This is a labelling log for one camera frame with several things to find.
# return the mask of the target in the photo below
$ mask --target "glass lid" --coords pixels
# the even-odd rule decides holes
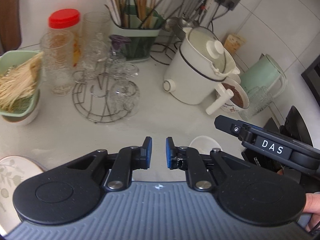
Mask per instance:
[[[187,39],[203,57],[212,62],[214,68],[224,73],[226,68],[224,47],[212,31],[205,27],[196,27],[189,32]]]

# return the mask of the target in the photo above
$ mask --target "lid knob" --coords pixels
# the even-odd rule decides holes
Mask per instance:
[[[219,58],[224,52],[224,47],[220,41],[207,41],[206,47],[210,57],[214,59]]]

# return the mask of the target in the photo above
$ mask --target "white countertop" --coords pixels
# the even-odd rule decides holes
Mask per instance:
[[[151,166],[133,172],[135,180],[182,181],[183,171],[166,166],[165,139],[173,137],[176,146],[188,146],[199,135],[214,138],[231,155],[241,158],[241,142],[214,127],[216,116],[223,114],[240,119],[238,114],[218,110],[207,115],[203,104],[186,105],[162,89],[167,66],[149,59],[138,63],[139,76],[133,81],[140,88],[140,105],[136,115],[109,125],[94,124],[82,117],[72,103],[71,93],[52,95],[41,85],[41,107],[36,119],[26,126],[12,126],[0,118],[0,158],[27,156],[48,169],[74,160],[96,149],[116,153],[121,148],[141,146],[146,136],[153,139]],[[251,123],[263,126],[272,116],[269,108]]]

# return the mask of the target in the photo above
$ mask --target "white bowl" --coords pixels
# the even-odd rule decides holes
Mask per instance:
[[[222,150],[215,139],[205,135],[194,138],[189,147],[197,149],[200,154],[210,154],[212,148],[220,148]]]
[[[37,91],[37,99],[35,108],[28,114],[22,117],[6,116],[2,115],[2,118],[11,125],[23,126],[31,123],[38,115],[40,109],[40,90]]]

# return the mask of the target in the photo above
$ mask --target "green bowl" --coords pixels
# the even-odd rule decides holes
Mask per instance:
[[[12,66],[18,66],[28,59],[31,59],[34,55],[38,54],[37,50],[11,50],[4,53],[0,57],[0,75],[5,74],[5,72]],[[42,75],[42,68],[40,68],[38,73],[38,81],[35,87],[35,91],[38,89]],[[0,108],[0,115],[22,117],[31,112],[36,104],[36,93],[34,93],[29,98],[22,98],[17,100],[17,104],[13,109],[13,112],[4,111]]]

